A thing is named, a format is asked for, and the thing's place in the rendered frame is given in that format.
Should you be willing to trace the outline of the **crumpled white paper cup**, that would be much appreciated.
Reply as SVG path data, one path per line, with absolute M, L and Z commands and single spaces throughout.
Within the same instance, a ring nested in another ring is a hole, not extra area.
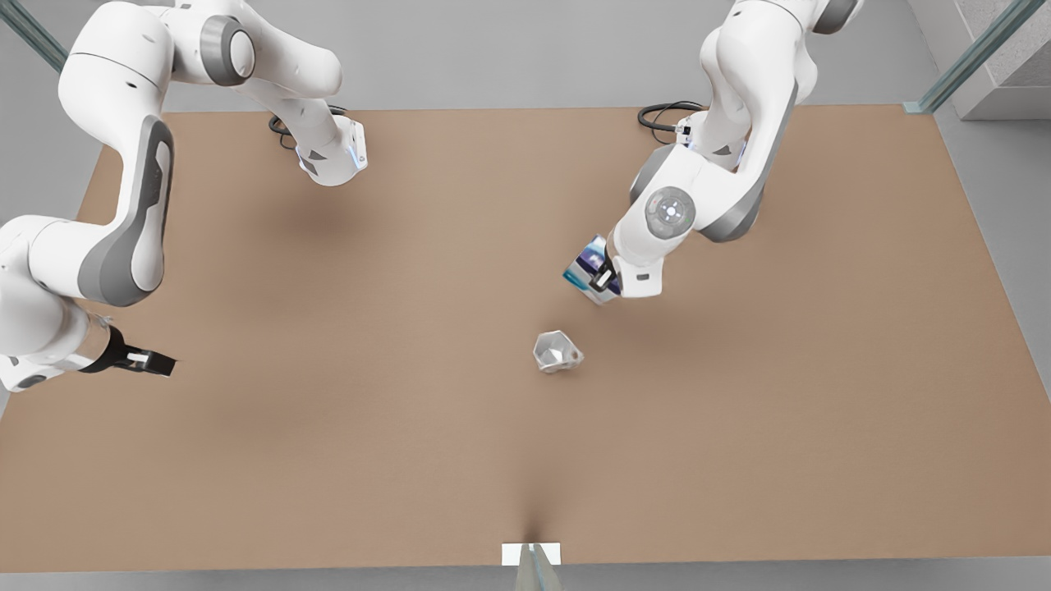
M 564 332 L 542 332 L 537 337 L 533 356 L 541 373 L 558 373 L 581 365 L 585 356 Z

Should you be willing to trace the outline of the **blue and purple box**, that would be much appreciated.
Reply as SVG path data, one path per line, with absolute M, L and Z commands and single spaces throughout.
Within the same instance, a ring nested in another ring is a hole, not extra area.
M 619 295 L 593 295 L 593 293 L 589 291 L 590 254 L 604 254 L 604 257 L 607 258 L 607 261 L 612 263 L 612 259 L 609 258 L 607 254 L 607 239 L 605 239 L 604 236 L 594 236 L 586 246 L 583 247 L 581 253 L 577 254 L 574 261 L 566 266 L 566 270 L 564 270 L 562 276 L 563 279 L 566 279 L 568 283 L 575 286 L 575 288 L 577 288 L 582 295 L 585 295 L 590 302 L 593 302 L 596 305 L 604 305 L 604 303 L 607 303 L 609 300 L 614 300 L 615 298 L 619 298 Z

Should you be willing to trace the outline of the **grey stepped block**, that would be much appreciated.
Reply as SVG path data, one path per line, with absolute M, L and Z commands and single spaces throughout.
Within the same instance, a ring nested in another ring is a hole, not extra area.
M 1012 0 L 906 0 L 946 72 Z M 962 120 L 1051 120 L 1051 0 L 947 101 Z

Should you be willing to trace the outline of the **white post foot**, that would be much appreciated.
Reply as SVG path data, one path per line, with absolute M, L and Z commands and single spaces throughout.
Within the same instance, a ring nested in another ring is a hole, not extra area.
M 517 567 L 521 564 L 521 550 L 524 546 L 535 550 L 537 554 L 539 553 L 539 550 L 542 549 L 548 561 L 551 562 L 553 566 L 562 565 L 561 543 L 503 543 L 502 566 Z

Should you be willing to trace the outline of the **silver frame post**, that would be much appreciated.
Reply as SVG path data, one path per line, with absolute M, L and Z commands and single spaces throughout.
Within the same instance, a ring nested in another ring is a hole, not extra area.
M 986 60 L 1005 42 L 1014 30 L 1021 29 L 1030 16 L 1044 5 L 1046 0 L 1012 0 L 1006 11 L 996 16 L 991 26 L 975 39 L 946 72 L 941 72 L 936 81 L 915 101 L 935 103 L 936 111 L 942 106 L 951 106 L 947 101 L 960 89 Z
M 514 591 L 566 591 L 541 545 L 521 545 Z
M 62 72 L 68 50 L 18 0 L 0 0 L 0 20 L 37 52 L 54 72 Z

